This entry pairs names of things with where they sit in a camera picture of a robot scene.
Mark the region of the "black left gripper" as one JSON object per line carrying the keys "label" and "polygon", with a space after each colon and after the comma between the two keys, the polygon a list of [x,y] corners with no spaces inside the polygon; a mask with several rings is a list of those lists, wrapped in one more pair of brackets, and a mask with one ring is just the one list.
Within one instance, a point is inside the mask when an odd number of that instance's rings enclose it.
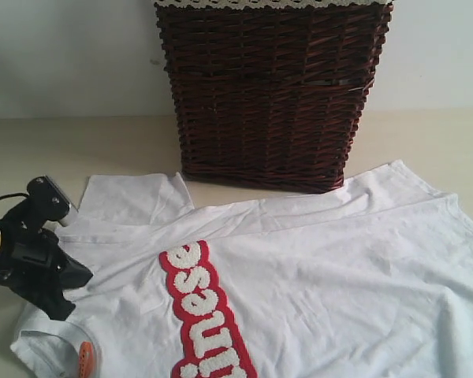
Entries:
{"label": "black left gripper", "polygon": [[93,273],[58,243],[46,229],[29,233],[0,220],[0,287],[9,288],[51,320],[65,321],[76,305],[65,299],[63,290],[84,287]]}

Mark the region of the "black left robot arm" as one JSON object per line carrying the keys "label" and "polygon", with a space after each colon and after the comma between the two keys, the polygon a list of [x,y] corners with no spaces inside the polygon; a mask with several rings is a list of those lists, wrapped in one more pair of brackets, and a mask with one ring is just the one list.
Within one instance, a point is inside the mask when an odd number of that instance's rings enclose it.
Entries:
{"label": "black left robot arm", "polygon": [[51,320],[68,318],[76,305],[64,297],[64,292],[84,287],[92,277],[89,268],[60,247],[52,231],[42,228],[30,234],[0,220],[0,286]]}

